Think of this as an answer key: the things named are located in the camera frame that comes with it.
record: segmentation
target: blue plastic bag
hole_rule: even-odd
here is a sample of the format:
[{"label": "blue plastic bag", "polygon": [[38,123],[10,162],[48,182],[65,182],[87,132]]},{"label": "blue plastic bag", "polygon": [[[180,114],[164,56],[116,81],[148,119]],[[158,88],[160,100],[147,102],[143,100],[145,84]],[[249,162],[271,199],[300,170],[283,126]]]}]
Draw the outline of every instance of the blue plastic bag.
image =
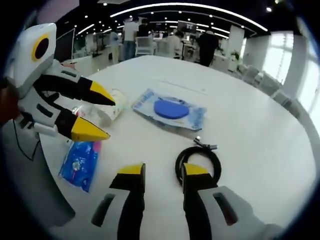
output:
[{"label": "blue plastic bag", "polygon": [[101,142],[74,142],[59,175],[76,187],[89,192],[90,184],[95,173]]}]

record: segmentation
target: wall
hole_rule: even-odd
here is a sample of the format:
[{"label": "wall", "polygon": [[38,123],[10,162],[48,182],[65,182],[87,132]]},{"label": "wall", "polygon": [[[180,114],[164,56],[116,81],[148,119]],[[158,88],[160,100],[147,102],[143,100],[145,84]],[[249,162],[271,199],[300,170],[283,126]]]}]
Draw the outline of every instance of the wall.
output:
[{"label": "wall", "polygon": [[308,44],[304,36],[293,36],[291,63],[283,84],[283,91],[292,99],[298,97],[307,63]]},{"label": "wall", "polygon": [[245,65],[253,65],[262,71],[267,54],[269,37],[270,36],[259,36],[248,38],[246,40],[243,54],[243,63]]},{"label": "wall", "polygon": [[225,56],[230,57],[231,53],[241,52],[242,42],[244,40],[245,31],[242,28],[231,26]]}]

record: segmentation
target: ceiling light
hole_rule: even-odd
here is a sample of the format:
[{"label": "ceiling light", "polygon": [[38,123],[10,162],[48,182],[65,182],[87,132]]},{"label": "ceiling light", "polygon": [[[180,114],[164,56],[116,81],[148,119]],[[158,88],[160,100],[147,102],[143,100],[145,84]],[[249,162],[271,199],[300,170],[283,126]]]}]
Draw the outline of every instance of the ceiling light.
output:
[{"label": "ceiling light", "polygon": [[229,34],[229,33],[230,33],[230,32],[227,31],[227,30],[223,30],[223,29],[221,29],[221,28],[217,28],[217,27],[214,27],[214,26],[212,26],[211,28],[212,28],[212,29],[215,29],[215,30],[219,30],[219,31],[224,32],[224,33],[226,33],[226,34]]},{"label": "ceiling light", "polygon": [[125,14],[125,13],[128,13],[128,12],[131,12],[131,11],[135,11],[135,10],[139,10],[139,9],[146,9],[146,8],[153,8],[153,7],[161,7],[161,6],[187,6],[187,7],[198,7],[198,8],[203,8],[203,9],[210,9],[210,10],[215,10],[215,11],[218,11],[218,12],[222,12],[222,13],[226,13],[226,14],[230,14],[230,15],[233,15],[235,17],[238,17],[242,20],[245,20],[255,26],[257,26],[258,28],[264,30],[264,31],[268,31],[267,28],[263,27],[262,25],[260,25],[259,23],[245,17],[245,16],[242,16],[240,14],[237,14],[237,13],[234,13],[232,11],[229,11],[229,10],[225,10],[225,9],[222,9],[222,8],[219,8],[219,7],[215,7],[215,6],[209,6],[209,5],[203,5],[203,4],[197,4],[197,3],[186,3],[186,2],[167,2],[167,3],[154,3],[154,4],[149,4],[149,5],[143,5],[143,6],[136,6],[136,7],[133,7],[133,8],[129,8],[127,10],[123,10],[123,11],[120,11],[120,12],[117,12],[115,14],[112,14],[110,16],[110,18],[113,18],[115,16],[119,16],[121,14]]},{"label": "ceiling light", "polygon": [[204,25],[204,24],[200,24],[200,23],[197,23],[196,25],[197,25],[197,26],[200,26],[200,27],[205,27],[205,28],[208,28],[208,27],[209,27],[208,25]]},{"label": "ceiling light", "polygon": [[223,38],[225,38],[225,39],[229,39],[228,36],[224,36],[224,35],[221,35],[221,34],[219,34],[219,33],[215,33],[215,35],[220,36],[220,37],[223,37]]},{"label": "ceiling light", "polygon": [[88,30],[89,28],[92,28],[95,24],[91,24],[90,26],[87,26],[86,28],[82,29],[80,32],[77,33],[77,35],[83,33],[85,30]]}]

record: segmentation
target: table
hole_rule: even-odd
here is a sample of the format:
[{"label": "table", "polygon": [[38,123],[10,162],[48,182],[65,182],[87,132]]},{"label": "table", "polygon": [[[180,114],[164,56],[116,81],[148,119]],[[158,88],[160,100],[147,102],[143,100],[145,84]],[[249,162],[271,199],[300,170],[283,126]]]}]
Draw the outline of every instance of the table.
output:
[{"label": "table", "polygon": [[[107,90],[120,89],[131,104],[151,88],[207,107],[207,125],[199,135],[205,144],[218,144],[215,153],[222,165],[218,185],[248,201],[265,223],[286,227],[309,196],[316,168],[307,134],[288,111],[258,89],[223,72],[160,56],[127,60],[90,79]],[[63,97],[57,101],[68,108],[78,104]],[[66,139],[40,136],[49,170],[76,212],[66,225],[50,231],[61,238],[105,239],[103,226],[90,223],[96,207],[119,168],[145,162],[140,239],[189,239],[174,166],[178,154],[193,145],[192,140],[161,130],[130,109],[121,113],[108,132],[111,138],[102,144],[90,193],[58,177],[67,152]],[[202,156],[193,156],[190,162],[212,172]]]}]

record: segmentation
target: robotic hand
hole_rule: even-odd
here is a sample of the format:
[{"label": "robotic hand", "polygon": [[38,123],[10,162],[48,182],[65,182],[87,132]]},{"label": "robotic hand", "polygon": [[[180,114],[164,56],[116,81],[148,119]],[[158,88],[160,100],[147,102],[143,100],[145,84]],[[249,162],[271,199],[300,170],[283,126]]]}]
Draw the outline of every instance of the robotic hand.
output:
[{"label": "robotic hand", "polygon": [[42,93],[53,91],[92,104],[115,105],[101,85],[54,59],[56,31],[54,23],[36,25],[26,29],[17,40],[5,77],[17,91],[18,108],[24,120],[33,123],[35,131],[41,134],[60,133],[73,141],[108,139],[108,133]]}]

